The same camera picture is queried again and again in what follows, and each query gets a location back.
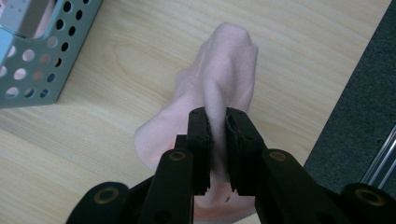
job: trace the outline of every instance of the light wood surface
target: light wood surface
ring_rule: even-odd
[[[389,2],[105,0],[57,104],[0,110],[0,223],[65,223],[91,187],[151,176],[134,130],[224,21],[259,47],[250,118],[304,163]]]

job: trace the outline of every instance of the screw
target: screw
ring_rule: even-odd
[[[108,187],[108,188],[99,190],[95,194],[93,199],[95,200],[96,203],[99,203],[99,204],[111,203],[115,199],[117,199],[117,197],[119,196],[119,193],[120,192],[118,189],[116,189],[114,187]]]
[[[355,194],[361,201],[372,206],[384,206],[386,203],[386,200],[383,197],[369,189],[356,189]]]
[[[285,161],[288,159],[288,156],[286,156],[284,153],[278,152],[278,151],[271,152],[270,157],[275,161]]]
[[[186,154],[184,154],[183,152],[179,152],[179,151],[172,152],[169,155],[169,159],[171,161],[182,161],[182,160],[186,159],[186,157],[187,157]]]

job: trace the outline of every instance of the fabric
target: fabric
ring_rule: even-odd
[[[190,111],[204,106],[213,139],[211,188],[195,196],[195,223],[230,223],[255,212],[253,197],[232,192],[227,172],[226,107],[248,112],[253,95],[258,48],[246,30],[220,25],[201,46],[193,64],[176,76],[172,101],[134,135],[140,159],[155,170],[161,155],[186,134]]]

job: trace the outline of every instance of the gray perforated basket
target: gray perforated basket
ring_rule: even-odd
[[[101,3],[58,0],[37,39],[0,27],[0,108],[56,102]]]

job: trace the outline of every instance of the table surface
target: table surface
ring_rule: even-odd
[[[0,223],[65,223],[91,187],[151,176],[134,131],[225,21],[259,47],[250,118],[304,163],[389,3],[105,0],[59,101],[0,110]]]

